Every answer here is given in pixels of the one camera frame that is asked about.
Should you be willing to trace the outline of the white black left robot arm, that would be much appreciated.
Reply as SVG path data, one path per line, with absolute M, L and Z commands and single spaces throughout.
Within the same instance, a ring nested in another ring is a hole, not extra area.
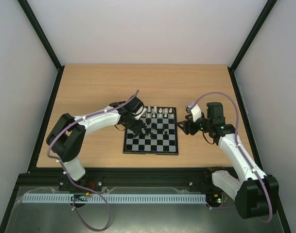
M 48 151 L 57 154 L 57 161 L 74 181 L 78 181 L 86 173 L 78 156 L 84 138 L 97 130 L 115 125 L 123 125 L 126 129 L 139 133 L 143 127 L 140 117 L 146 111 L 143 102 L 132 96 L 128 101 L 111 103 L 89 115 L 63 114 L 46 139 Z

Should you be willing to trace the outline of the black white chess board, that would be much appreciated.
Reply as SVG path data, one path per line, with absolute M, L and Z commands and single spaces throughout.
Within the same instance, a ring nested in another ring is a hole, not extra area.
M 178 155 L 177 115 L 175 107 L 159 107 L 157 112 L 146 112 L 140 117 L 143 127 L 139 136 L 127 129 L 124 134 L 124 154 Z

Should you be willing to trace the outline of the black frame post left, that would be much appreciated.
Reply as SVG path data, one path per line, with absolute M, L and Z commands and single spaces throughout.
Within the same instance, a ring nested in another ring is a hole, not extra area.
M 33 30 L 35 31 L 38 39 L 43 45 L 45 51 L 47 52 L 49 58 L 51 59 L 53 65 L 57 70 L 61 70 L 63 66 L 61 65 L 59 59 L 57 58 L 48 38 L 45 35 L 36 15 L 34 14 L 30 4 L 27 0 L 17 0 L 24 14 L 26 15 L 28 21 L 30 22 Z

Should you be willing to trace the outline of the black frame post right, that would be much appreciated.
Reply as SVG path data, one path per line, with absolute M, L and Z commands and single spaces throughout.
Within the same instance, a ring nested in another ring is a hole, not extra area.
M 248 49 L 252 45 L 254 39 L 256 38 L 258 32 L 262 28 L 263 24 L 267 20 L 268 16 L 270 15 L 272 9 L 274 8 L 277 0 L 267 0 L 263 9 L 261 10 L 257 20 L 255 21 L 254 25 L 252 26 L 248 36 L 246 37 L 243 45 L 241 46 L 238 54 L 236 55 L 232 65 L 228 67 L 229 73 L 232 74 L 236 71 L 238 66 L 240 65 L 241 61 L 243 60 L 245 54 L 247 53 Z

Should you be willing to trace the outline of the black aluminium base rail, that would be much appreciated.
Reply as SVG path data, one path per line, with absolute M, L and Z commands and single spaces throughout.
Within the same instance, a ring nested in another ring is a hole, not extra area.
M 86 168 L 86 175 L 75 183 L 100 191 L 107 187 L 173 187 L 191 192 L 220 192 L 212 184 L 217 167 L 200 168 Z M 75 190 L 60 168 L 37 168 L 19 174 L 18 186 L 58 186 Z

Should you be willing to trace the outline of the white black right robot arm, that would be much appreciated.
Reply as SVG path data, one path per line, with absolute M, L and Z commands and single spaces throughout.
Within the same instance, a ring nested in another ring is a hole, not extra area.
M 213 169 L 204 178 L 205 187 L 222 189 L 234 200 L 235 208 L 241 218 L 261 216 L 272 217 L 277 212 L 279 183 L 272 175 L 267 175 L 254 162 L 244 148 L 237 128 L 227 124 L 223 105 L 220 102 L 207 103 L 204 114 L 194 102 L 186 106 L 188 115 L 177 125 L 186 135 L 201 131 L 213 139 L 214 144 L 230 159 L 237 174 L 234 178 L 228 171 Z

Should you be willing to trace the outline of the black frame post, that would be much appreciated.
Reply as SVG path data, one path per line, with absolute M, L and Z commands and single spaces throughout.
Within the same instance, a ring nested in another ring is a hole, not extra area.
M 258 32 L 262 28 L 263 24 L 267 20 L 268 16 L 270 15 L 272 9 L 274 8 L 277 0 L 267 0 L 263 9 L 261 10 L 257 20 L 255 21 L 254 25 L 252 26 L 248 36 L 246 37 L 243 45 L 241 46 L 238 54 L 236 55 L 232 65 L 228 67 L 229 73 L 232 74 L 236 71 L 238 66 L 240 65 L 241 61 L 243 60 L 245 54 L 247 53 L 248 49 L 252 45 L 254 39 L 256 38 Z
M 51 59 L 53 65 L 57 70 L 61 70 L 63 66 L 61 65 L 59 59 L 57 58 L 48 38 L 45 35 L 36 15 L 34 14 L 30 4 L 27 0 L 17 0 L 24 14 L 26 15 L 28 21 L 30 22 L 33 30 L 35 31 L 38 39 L 43 45 L 45 51 L 47 52 L 49 58 Z

